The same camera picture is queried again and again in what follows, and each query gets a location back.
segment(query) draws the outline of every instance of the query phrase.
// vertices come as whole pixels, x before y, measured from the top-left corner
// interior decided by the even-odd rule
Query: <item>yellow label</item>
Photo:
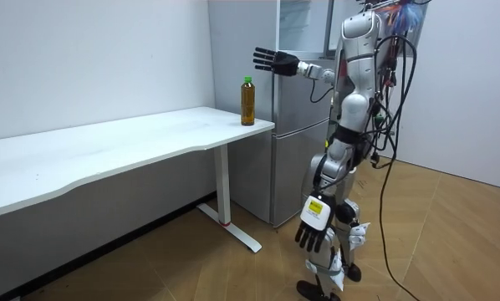
[[[320,214],[321,210],[323,210],[323,205],[317,203],[316,201],[311,201],[309,203],[309,210],[311,210],[312,212],[315,212],[317,214]]]

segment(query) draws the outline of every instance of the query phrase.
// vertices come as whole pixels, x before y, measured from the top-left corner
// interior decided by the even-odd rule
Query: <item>table leg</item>
[[[261,249],[261,244],[232,224],[232,217],[230,214],[230,181],[227,168],[227,145],[218,146],[214,149],[214,152],[215,172],[217,174],[218,213],[206,204],[198,205],[198,209],[218,222],[224,229],[228,230],[233,236],[256,253]]]

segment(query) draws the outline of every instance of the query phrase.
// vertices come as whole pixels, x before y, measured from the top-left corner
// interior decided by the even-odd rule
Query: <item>white robot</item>
[[[347,79],[354,86],[354,91],[339,101],[341,114],[332,144],[326,154],[311,160],[304,178],[305,205],[295,241],[307,249],[306,267],[316,275],[317,284],[300,281],[297,290],[311,301],[339,300],[334,288],[343,289],[345,275],[356,282],[361,280],[361,271],[354,263],[354,250],[364,244],[369,223],[360,224],[360,209],[347,196],[355,167],[371,150],[370,132],[376,134],[374,129],[367,129],[368,125],[384,109],[379,101],[383,99],[382,77],[387,77],[388,82],[395,81],[397,41],[402,38],[402,42],[413,47],[404,41],[404,36],[390,34],[387,26],[390,20],[377,10],[406,3],[405,0],[366,3],[361,13],[346,19],[336,51],[335,70],[307,64],[284,52],[256,48],[254,54],[256,69],[284,76],[298,74],[332,84],[336,102]],[[334,237],[339,239],[339,250],[333,246]]]

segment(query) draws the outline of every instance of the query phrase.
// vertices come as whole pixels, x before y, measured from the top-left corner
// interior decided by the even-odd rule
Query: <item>desk tabletop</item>
[[[0,215],[83,184],[274,128],[198,107],[0,140]]]

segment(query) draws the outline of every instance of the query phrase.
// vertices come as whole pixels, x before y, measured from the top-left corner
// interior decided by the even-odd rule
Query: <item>white table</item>
[[[218,213],[198,206],[254,252],[261,245],[230,218],[227,143],[271,130],[207,107],[84,125],[0,140],[0,215],[77,186],[191,151],[214,148]]]

